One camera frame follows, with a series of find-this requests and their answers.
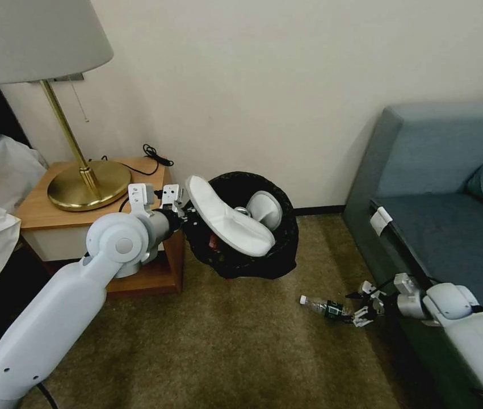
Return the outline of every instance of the black trash bag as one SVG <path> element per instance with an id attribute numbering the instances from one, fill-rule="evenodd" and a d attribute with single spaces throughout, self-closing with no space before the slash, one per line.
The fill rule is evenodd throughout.
<path id="1" fill-rule="evenodd" d="M 273 232 L 275 245 L 263 257 L 247 256 L 220 240 L 197 212 L 187 211 L 188 221 L 183 230 L 190 248 L 198 260 L 210 265 L 224 278 L 261 277 L 279 278 L 296 267 L 298 224 L 292 204 L 285 192 L 264 177 L 247 172 L 230 172 L 209 182 L 219 197 L 234 208 L 246 207 L 249 199 L 259 190 L 271 193 L 281 205 L 283 218 Z"/>

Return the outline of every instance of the table lamp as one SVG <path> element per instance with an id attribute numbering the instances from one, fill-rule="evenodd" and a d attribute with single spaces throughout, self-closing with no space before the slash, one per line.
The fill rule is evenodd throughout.
<path id="1" fill-rule="evenodd" d="M 40 81 L 78 162 L 48 186 L 49 199 L 63 210 L 105 206 L 121 197 L 131 180 L 120 163 L 84 159 L 48 82 L 99 67 L 112 56 L 89 0 L 0 0 L 0 84 Z"/>

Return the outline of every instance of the brass lamp base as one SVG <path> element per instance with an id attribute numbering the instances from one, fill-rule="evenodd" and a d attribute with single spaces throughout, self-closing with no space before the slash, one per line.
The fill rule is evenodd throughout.
<path id="1" fill-rule="evenodd" d="M 132 175 L 124 165 L 93 161 L 89 167 L 97 180 L 94 189 L 85 183 L 84 172 L 78 166 L 64 170 L 50 182 L 48 198 L 56 207 L 67 211 L 92 210 L 114 202 L 127 192 Z"/>

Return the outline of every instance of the lamp pull chain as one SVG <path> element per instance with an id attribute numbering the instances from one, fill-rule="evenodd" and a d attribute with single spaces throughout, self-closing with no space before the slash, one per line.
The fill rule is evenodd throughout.
<path id="1" fill-rule="evenodd" d="M 77 90 L 75 89 L 75 84 L 73 84 L 73 81 L 71 81 L 71 76 L 67 76 L 67 78 L 69 79 L 69 83 L 71 84 L 71 88 L 73 88 L 73 92 L 75 94 L 75 97 L 77 98 L 78 105 L 81 108 L 82 115 L 84 115 L 84 122 L 90 122 L 90 120 L 86 116 L 86 113 L 84 112 L 84 108 L 82 107 L 81 99 L 78 97 Z"/>

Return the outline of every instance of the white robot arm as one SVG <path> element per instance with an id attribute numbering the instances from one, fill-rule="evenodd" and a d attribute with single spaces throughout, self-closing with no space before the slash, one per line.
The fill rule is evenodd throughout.
<path id="1" fill-rule="evenodd" d="M 169 185 L 168 192 L 173 207 L 181 191 Z M 172 228 L 164 213 L 146 209 L 152 197 L 152 187 L 147 195 L 144 184 L 130 185 L 132 212 L 98 219 L 86 237 L 89 256 L 61 268 L 5 332 L 0 340 L 0 409 L 14 408 L 51 374 L 102 308 L 110 280 L 133 274 L 156 257 L 158 244 Z"/>
<path id="2" fill-rule="evenodd" d="M 406 274 L 397 274 L 398 294 L 387 295 L 365 281 L 358 294 L 365 306 L 352 316 L 356 327 L 364 327 L 379 315 L 415 318 L 442 327 L 483 393 L 483 308 L 465 286 L 439 283 L 421 290 Z"/>

